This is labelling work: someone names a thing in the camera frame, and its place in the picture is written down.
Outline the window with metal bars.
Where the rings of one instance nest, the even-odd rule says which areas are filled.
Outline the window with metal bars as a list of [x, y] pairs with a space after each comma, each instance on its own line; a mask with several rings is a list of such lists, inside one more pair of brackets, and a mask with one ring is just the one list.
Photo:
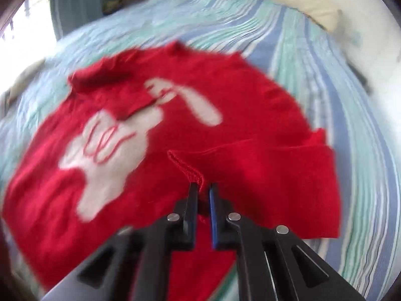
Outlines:
[[50, 0], [25, 0], [1, 36], [1, 92], [55, 43]]

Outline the red knit sweater white figure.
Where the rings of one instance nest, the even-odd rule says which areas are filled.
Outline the red knit sweater white figure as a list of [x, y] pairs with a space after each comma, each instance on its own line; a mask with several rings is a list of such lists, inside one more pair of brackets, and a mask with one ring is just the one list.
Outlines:
[[217, 183], [236, 210], [302, 239], [337, 238], [334, 153], [296, 100], [239, 54], [174, 42], [69, 77], [6, 189], [2, 216], [50, 289], [120, 228]]

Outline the patterned beige cushion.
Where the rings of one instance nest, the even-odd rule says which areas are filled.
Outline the patterned beige cushion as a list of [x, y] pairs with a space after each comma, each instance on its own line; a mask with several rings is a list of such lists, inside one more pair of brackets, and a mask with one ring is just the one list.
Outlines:
[[38, 72], [41, 71], [45, 58], [35, 61], [29, 65], [20, 75], [15, 79], [11, 88], [1, 95], [1, 118], [4, 118], [15, 100], [27, 89]]

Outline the blue green striped bedspread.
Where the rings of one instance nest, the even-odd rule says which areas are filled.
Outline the blue green striped bedspread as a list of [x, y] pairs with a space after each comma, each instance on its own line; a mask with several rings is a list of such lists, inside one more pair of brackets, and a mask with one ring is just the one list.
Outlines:
[[180, 40], [240, 52], [283, 86], [336, 152], [341, 237], [311, 247], [367, 300], [400, 273], [400, 160], [385, 126], [334, 39], [306, 15], [272, 0], [147, 0], [61, 39], [1, 121], [1, 186], [35, 131], [69, 89], [67, 76], [133, 46]]

